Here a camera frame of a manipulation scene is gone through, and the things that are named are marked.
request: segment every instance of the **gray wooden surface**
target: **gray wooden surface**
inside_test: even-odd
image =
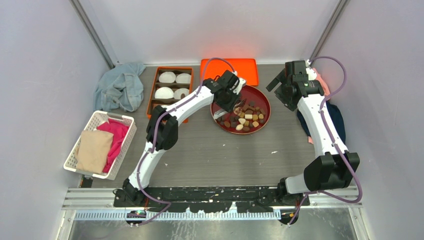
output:
[[[236,135],[213,121],[210,108],[204,107],[179,127],[178,142],[160,159],[150,180],[151,187],[176,186],[251,186],[276,185],[281,178],[303,172],[314,160],[314,147],[296,113],[291,112],[265,87],[283,65],[258,65],[259,86],[271,104],[266,126],[250,135]],[[193,66],[195,85],[200,82],[200,67]],[[135,112],[114,110],[135,119],[137,132],[114,181],[95,178],[93,188],[118,188],[133,172],[146,142],[146,108],[156,67],[140,75],[144,100]]]

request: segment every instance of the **small white dish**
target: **small white dish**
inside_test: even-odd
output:
[[[166,71],[159,76],[159,82],[165,84],[171,84],[175,82],[176,76],[172,71]]]
[[[180,89],[177,89],[177,90],[175,90],[175,92],[173,93],[173,98],[174,99],[178,99],[178,100],[180,100],[180,99],[183,99],[184,97],[186,97],[186,96],[188,96],[189,95],[189,90],[187,89],[187,88],[180,88]]]
[[[154,93],[155,99],[172,99],[174,97],[174,91],[171,88],[164,86],[160,87]]]
[[[176,76],[175,81],[177,84],[190,84],[190,82],[192,81],[192,76],[188,73],[181,73]]]

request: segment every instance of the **gray wall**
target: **gray wall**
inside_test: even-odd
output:
[[[80,0],[116,63],[309,56],[338,0]]]
[[[363,204],[375,239],[423,239],[424,3],[352,0],[320,55],[338,58],[348,83],[332,99],[347,146],[358,152]],[[316,67],[335,90],[341,70]]]
[[[0,4],[1,239],[52,239],[107,65],[67,0]]]

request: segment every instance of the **pink fabric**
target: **pink fabric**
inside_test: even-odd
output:
[[[319,74],[317,72],[317,70],[315,68],[312,68],[315,73],[316,73],[316,80],[318,80],[318,82],[321,84],[322,89],[324,90],[324,95],[328,96],[330,95],[330,89],[329,86],[327,85],[327,83],[323,80],[323,78],[321,77],[321,74]]]
[[[124,141],[125,136],[128,132],[128,126],[120,123],[119,121],[109,118],[109,122],[105,122],[98,126],[97,129],[113,134],[112,146],[110,147],[109,153],[107,154],[107,162],[103,168],[103,173],[109,173],[115,159],[121,152],[121,145]]]

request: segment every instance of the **beige towel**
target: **beige towel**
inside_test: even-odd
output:
[[[76,149],[76,169],[101,174],[108,160],[111,149],[113,133],[107,131],[82,131],[81,143]]]

